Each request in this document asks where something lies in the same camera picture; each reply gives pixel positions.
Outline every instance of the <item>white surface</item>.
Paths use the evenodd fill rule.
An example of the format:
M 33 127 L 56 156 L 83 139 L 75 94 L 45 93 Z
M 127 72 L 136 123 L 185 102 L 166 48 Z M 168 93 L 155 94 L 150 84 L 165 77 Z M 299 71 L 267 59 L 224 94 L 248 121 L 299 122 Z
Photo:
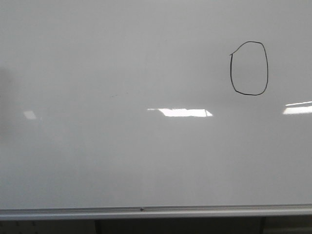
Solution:
M 312 115 L 283 114 L 312 98 L 311 10 L 1 0 L 0 209 L 312 203 Z M 229 76 L 249 40 L 269 60 L 257 97 Z M 235 54 L 240 89 L 263 87 L 257 49 Z

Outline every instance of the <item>black marker drawing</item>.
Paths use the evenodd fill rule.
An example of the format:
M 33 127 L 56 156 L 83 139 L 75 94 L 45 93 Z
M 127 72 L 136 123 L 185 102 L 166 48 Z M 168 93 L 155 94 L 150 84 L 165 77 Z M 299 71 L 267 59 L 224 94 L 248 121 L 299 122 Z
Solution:
M 236 53 L 236 52 L 237 52 L 244 44 L 246 44 L 246 43 L 258 43 L 258 44 L 261 44 L 262 47 L 263 47 L 264 54 L 265 54 L 265 59 L 266 59 L 266 62 L 267 62 L 267 82 L 266 82 L 266 85 L 265 85 L 264 90 L 263 90 L 261 93 L 258 93 L 258 94 L 247 94 L 247 93 L 243 93 L 243 92 L 238 91 L 238 90 L 235 88 L 235 86 L 234 86 L 234 82 L 233 82 L 233 78 L 232 78 L 232 62 L 233 62 L 233 55 L 234 55 L 234 53 Z M 266 50 L 265 50 L 264 45 L 263 45 L 261 42 L 258 42 L 258 41 L 247 41 L 247 42 L 241 44 L 241 45 L 238 47 L 237 50 L 235 50 L 233 53 L 230 54 L 230 56 L 231 56 L 231 62 L 230 62 L 230 77 L 231 77 L 231 83 L 232 83 L 232 86 L 233 86 L 234 90 L 235 90 L 236 92 L 240 93 L 240 94 L 243 94 L 243 95 L 250 95 L 250 96 L 258 96 L 258 95 L 263 94 L 263 93 L 266 91 L 266 89 L 267 89 L 267 87 L 268 87 L 268 83 L 269 83 L 269 64 L 268 64 L 267 52 L 266 52 Z

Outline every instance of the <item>whiteboard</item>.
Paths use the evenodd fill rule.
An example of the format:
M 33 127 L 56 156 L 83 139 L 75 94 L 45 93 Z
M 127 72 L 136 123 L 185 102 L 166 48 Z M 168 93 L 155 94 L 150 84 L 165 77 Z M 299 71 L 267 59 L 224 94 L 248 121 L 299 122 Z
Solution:
M 2 217 L 311 204 L 311 10 L 1 0 Z

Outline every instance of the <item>hand-drawn circle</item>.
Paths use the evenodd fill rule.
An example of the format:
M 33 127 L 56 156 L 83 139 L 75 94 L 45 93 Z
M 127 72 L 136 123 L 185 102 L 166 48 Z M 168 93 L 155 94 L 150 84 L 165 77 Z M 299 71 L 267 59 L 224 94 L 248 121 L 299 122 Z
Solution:
M 266 85 L 265 85 L 264 90 L 263 90 L 261 93 L 259 93 L 259 94 L 247 94 L 247 93 L 243 93 L 243 92 L 241 92 L 241 91 L 238 91 L 238 90 L 235 88 L 235 85 L 234 85 L 234 82 L 233 82 L 233 78 L 232 78 L 232 62 L 233 62 L 233 55 L 234 55 L 234 53 L 236 53 L 236 52 L 237 52 L 244 44 L 246 44 L 246 43 L 257 43 L 257 44 L 260 44 L 260 45 L 262 45 L 263 50 L 264 50 L 265 59 L 266 59 L 266 62 L 267 62 L 267 82 L 266 82 Z M 243 95 L 250 95 L 250 96 L 258 96 L 258 95 L 263 94 L 263 93 L 266 91 L 266 89 L 267 89 L 267 87 L 268 87 L 268 83 L 269 83 L 269 64 L 268 64 L 267 52 L 266 52 L 266 50 L 265 50 L 264 45 L 263 45 L 261 42 L 258 42 L 258 41 L 247 41 L 247 42 L 241 44 L 241 45 L 238 47 L 237 50 L 235 50 L 233 53 L 230 54 L 230 56 L 231 56 L 231 62 L 230 62 L 230 78 L 231 78 L 231 83 L 232 83 L 232 86 L 233 86 L 234 90 L 235 90 L 236 92 L 240 93 L 240 94 L 243 94 Z

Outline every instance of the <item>black oval outline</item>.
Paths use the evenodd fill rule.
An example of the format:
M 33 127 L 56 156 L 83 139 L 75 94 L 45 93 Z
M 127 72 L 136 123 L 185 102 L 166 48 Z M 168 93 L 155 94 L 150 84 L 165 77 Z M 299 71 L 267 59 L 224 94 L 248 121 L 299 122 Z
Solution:
M 250 43 L 250 42 L 252 42 L 252 43 L 258 43 L 258 44 L 261 44 L 261 45 L 262 45 L 263 50 L 264 50 L 264 54 L 265 54 L 265 59 L 266 59 L 266 62 L 267 62 L 267 83 L 266 83 L 266 85 L 265 85 L 264 90 L 263 90 L 261 93 L 259 93 L 259 94 L 247 94 L 247 93 L 243 93 L 243 92 L 238 91 L 238 90 L 235 88 L 235 86 L 234 86 L 233 78 L 232 78 L 232 61 L 233 61 L 233 54 L 236 53 L 244 44 Z M 247 42 L 241 44 L 241 45 L 238 47 L 237 50 L 235 50 L 233 53 L 230 54 L 230 56 L 231 56 L 231 62 L 230 62 L 230 78 L 231 78 L 231 83 L 232 83 L 232 86 L 233 86 L 234 90 L 235 90 L 236 92 L 240 93 L 240 94 L 249 95 L 249 96 L 258 96 L 258 95 L 263 94 L 263 93 L 266 91 L 266 89 L 267 89 L 267 87 L 268 87 L 268 83 L 269 83 L 269 63 L 268 63 L 267 52 L 266 52 L 266 50 L 265 50 L 264 45 L 263 45 L 261 42 L 258 42 L 258 41 L 247 41 Z

